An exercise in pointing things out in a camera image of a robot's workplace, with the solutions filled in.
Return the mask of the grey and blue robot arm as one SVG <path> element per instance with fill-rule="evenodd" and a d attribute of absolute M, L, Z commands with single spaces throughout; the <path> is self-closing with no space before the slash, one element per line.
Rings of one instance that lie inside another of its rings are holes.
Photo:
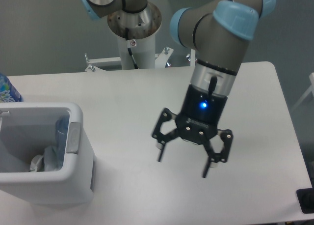
<path fill-rule="evenodd" d="M 92 19 L 107 17 L 121 41 L 123 69 L 154 68 L 155 46 L 143 40 L 161 25 L 158 8 L 148 0 L 81 0 Z M 178 44 L 193 49 L 197 60 L 179 113 L 163 109 L 152 137 L 164 151 L 176 138 L 202 145 L 208 155 L 203 177 L 213 163 L 226 162 L 232 131 L 217 125 L 232 85 L 260 18 L 271 13 L 276 0 L 214 0 L 199 8 L 178 10 L 170 34 Z"/>

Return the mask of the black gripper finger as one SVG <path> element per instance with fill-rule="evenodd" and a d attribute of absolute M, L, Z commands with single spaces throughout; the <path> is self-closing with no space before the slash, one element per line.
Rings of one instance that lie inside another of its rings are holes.
<path fill-rule="evenodd" d="M 226 163 L 228 161 L 231 145 L 234 139 L 233 132 L 230 129 L 218 129 L 217 135 L 214 137 L 214 145 L 211 144 L 211 138 L 205 134 L 201 136 L 201 145 L 204 146 L 208 156 L 204 166 L 202 177 L 206 178 L 208 171 L 212 165 L 219 162 Z"/>
<path fill-rule="evenodd" d="M 157 120 L 155 127 L 152 132 L 152 137 L 157 140 L 157 147 L 160 150 L 157 161 L 161 162 L 163 153 L 166 148 L 166 144 L 176 138 L 179 137 L 179 131 L 177 128 L 173 129 L 167 134 L 161 132 L 161 127 L 163 123 L 168 122 L 170 120 L 175 120 L 177 117 L 176 114 L 172 113 L 168 108 L 164 108 L 161 111 L 159 119 Z"/>

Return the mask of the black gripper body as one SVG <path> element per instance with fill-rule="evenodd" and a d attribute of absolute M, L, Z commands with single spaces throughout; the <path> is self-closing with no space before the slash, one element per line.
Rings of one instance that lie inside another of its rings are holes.
<path fill-rule="evenodd" d="M 197 145 L 206 145 L 217 135 L 217 125 L 228 100 L 227 96 L 210 94 L 189 85 L 175 119 L 179 137 Z"/>

